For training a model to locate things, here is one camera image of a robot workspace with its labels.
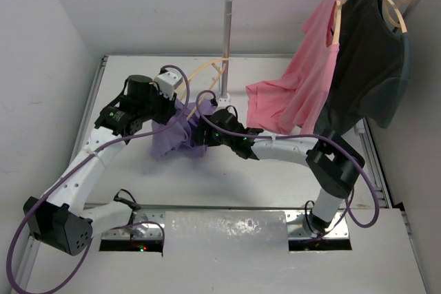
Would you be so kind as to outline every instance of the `gray wall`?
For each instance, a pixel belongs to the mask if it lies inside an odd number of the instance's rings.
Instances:
[[[6,253],[23,203],[67,166],[97,63],[58,0],[0,8],[0,293],[9,293]]]
[[[290,53],[321,0],[235,0],[232,51]],[[220,54],[223,0],[60,0],[91,53]]]
[[[373,133],[393,198],[403,201],[429,293],[441,288],[441,1],[408,20],[412,82],[391,126]]]

